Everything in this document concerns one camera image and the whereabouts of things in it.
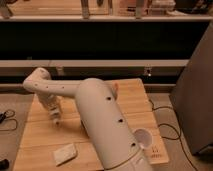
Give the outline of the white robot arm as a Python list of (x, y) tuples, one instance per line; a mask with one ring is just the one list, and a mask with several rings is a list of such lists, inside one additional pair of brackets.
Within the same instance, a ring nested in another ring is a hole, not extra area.
[(45, 105), (50, 95), (75, 99), (104, 171), (154, 171), (122, 114), (113, 85), (98, 78), (52, 80), (45, 68), (36, 68), (23, 87)]

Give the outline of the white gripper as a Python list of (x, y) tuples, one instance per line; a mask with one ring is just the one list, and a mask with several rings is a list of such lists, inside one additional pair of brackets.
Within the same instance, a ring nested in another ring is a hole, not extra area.
[(52, 94), (38, 94), (39, 102), (43, 105), (45, 109), (54, 109), (59, 106), (58, 99)]

